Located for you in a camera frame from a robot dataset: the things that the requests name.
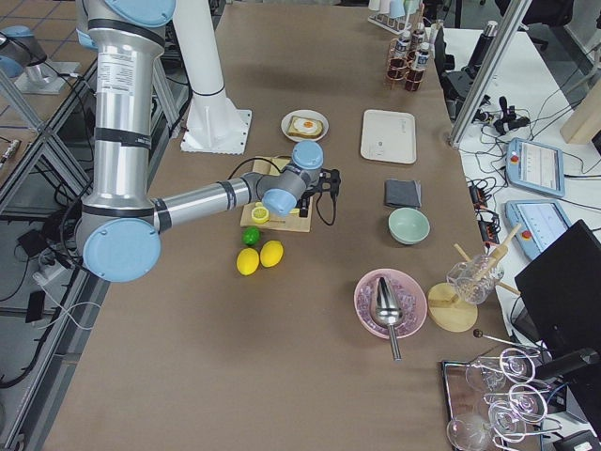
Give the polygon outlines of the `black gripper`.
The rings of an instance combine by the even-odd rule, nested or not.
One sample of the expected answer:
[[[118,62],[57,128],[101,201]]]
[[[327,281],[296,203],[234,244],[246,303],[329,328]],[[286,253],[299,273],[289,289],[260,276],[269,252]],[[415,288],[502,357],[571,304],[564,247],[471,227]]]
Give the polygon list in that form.
[[[317,182],[304,192],[304,197],[298,201],[300,218],[307,218],[310,209],[311,196],[329,193],[332,200],[336,200],[341,185],[341,176],[338,169],[322,168]]]

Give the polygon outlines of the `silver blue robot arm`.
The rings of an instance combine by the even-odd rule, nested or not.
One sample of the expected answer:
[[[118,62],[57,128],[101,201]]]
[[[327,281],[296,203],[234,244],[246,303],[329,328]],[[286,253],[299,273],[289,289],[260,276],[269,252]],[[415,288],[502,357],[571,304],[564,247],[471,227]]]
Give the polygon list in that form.
[[[79,41],[97,57],[95,167],[75,236],[84,266],[109,282],[146,275],[173,226],[261,202],[284,216],[317,193],[337,196],[340,176],[323,165],[321,146],[303,140],[276,176],[255,172],[166,198],[147,194],[153,74],[165,28],[175,27],[191,86],[187,151],[240,154],[252,114],[227,98],[209,5],[205,1],[81,1]]]

